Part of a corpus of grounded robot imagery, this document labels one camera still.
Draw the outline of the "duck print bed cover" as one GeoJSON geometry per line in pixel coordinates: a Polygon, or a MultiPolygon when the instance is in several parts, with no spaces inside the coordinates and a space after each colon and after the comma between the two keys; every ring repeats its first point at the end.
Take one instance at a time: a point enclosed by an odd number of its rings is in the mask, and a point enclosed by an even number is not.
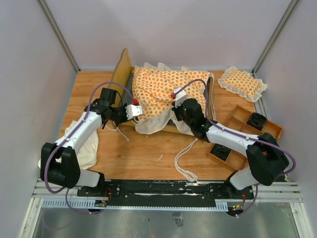
{"type": "Polygon", "coordinates": [[[217,179],[219,167],[207,156],[208,144],[197,140],[172,111],[172,92],[183,87],[188,98],[206,106],[204,91],[214,75],[209,71],[170,70],[145,64],[136,67],[132,93],[143,115],[123,130],[131,141],[109,144],[108,174],[114,179],[217,179]]]}

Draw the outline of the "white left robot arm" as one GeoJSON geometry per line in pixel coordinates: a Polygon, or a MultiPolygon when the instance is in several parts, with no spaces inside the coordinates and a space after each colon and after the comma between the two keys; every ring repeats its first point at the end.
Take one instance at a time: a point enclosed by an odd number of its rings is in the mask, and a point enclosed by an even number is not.
{"type": "Polygon", "coordinates": [[[75,186],[89,187],[95,196],[106,191],[105,176],[100,172],[82,169],[78,154],[89,137],[97,129],[112,120],[115,125],[128,122],[140,116],[142,107],[123,104],[116,108],[112,100],[96,99],[84,109],[74,127],[54,143],[45,143],[41,150],[41,180],[50,193],[59,193],[75,186]]]}

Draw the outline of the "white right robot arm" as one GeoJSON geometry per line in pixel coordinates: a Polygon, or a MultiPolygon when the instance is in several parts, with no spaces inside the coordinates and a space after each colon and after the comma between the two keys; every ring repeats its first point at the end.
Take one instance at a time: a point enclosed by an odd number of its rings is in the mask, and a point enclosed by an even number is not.
{"type": "Polygon", "coordinates": [[[175,100],[172,105],[177,120],[185,122],[197,139],[225,146],[247,158],[249,166],[235,171],[226,180],[224,192],[229,198],[238,197],[252,185],[272,185],[289,166],[286,152],[271,134],[242,133],[210,120],[193,98],[175,100]]]}

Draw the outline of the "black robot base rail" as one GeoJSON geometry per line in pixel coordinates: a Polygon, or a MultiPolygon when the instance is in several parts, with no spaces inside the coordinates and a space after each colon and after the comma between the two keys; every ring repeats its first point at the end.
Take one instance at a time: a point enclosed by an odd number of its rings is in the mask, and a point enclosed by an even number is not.
{"type": "Polygon", "coordinates": [[[225,194],[221,181],[203,180],[110,180],[100,192],[74,187],[52,194],[38,180],[33,198],[45,208],[153,211],[244,211],[250,204],[301,203],[299,187],[282,179],[271,186],[250,186],[233,196],[225,194]]]}

